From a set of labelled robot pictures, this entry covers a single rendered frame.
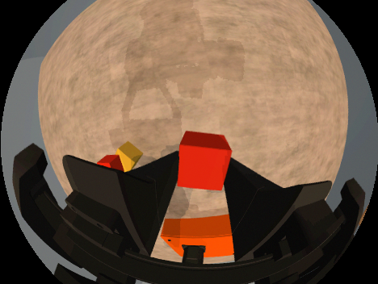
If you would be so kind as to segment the yellow cube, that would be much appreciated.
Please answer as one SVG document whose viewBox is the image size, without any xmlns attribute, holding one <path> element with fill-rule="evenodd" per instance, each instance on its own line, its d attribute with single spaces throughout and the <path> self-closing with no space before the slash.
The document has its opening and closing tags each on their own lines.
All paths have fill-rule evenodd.
<svg viewBox="0 0 378 284">
<path fill-rule="evenodd" d="M 120 155 L 121 164 L 123 165 L 124 172 L 126 172 L 136 167 L 143 153 L 128 141 L 123 146 L 117 148 L 115 155 Z"/>
</svg>

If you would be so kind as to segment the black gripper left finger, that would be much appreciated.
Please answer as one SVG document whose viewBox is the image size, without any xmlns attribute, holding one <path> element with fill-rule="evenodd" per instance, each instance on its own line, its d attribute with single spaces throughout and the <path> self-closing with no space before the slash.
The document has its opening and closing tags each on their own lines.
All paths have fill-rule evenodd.
<svg viewBox="0 0 378 284">
<path fill-rule="evenodd" d="M 73 155 L 62 164 L 72 189 L 119 211 L 141 255 L 150 257 L 179 179 L 179 151 L 126 172 Z"/>
</svg>

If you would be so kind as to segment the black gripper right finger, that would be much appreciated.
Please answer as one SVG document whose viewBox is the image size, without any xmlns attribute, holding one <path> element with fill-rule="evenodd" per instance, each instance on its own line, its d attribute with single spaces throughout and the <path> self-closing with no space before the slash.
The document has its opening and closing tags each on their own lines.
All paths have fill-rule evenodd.
<svg viewBox="0 0 378 284">
<path fill-rule="evenodd" d="M 231 157 L 224 188 L 234 262 L 238 262 L 254 259 L 255 250 L 286 223 L 294 210 L 328 197 L 332 182 L 283 188 Z"/>
</svg>

